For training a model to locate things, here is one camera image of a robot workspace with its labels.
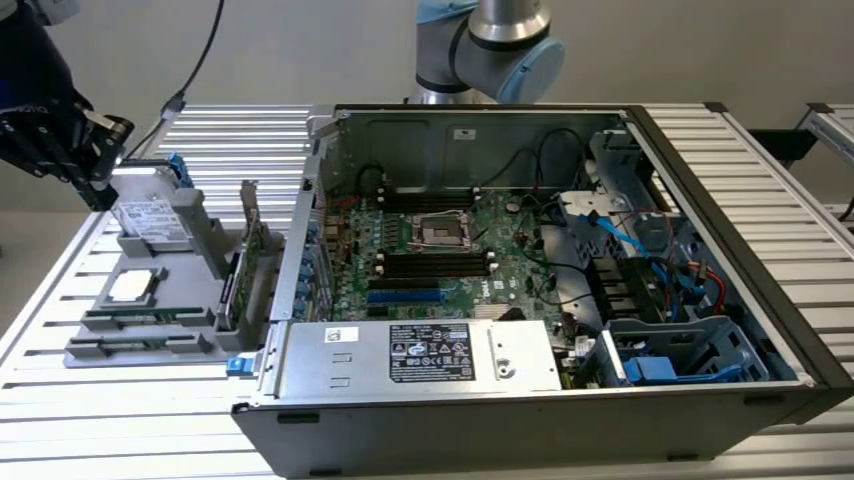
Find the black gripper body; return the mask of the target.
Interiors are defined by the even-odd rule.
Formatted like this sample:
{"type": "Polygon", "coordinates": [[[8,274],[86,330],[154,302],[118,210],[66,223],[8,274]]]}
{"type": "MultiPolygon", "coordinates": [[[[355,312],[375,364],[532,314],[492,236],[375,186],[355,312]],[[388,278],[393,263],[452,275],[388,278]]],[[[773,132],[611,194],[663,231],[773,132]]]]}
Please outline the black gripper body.
{"type": "Polygon", "coordinates": [[[28,172],[37,155],[66,155],[84,170],[90,108],[70,70],[33,18],[1,21],[1,159],[28,172]]]}

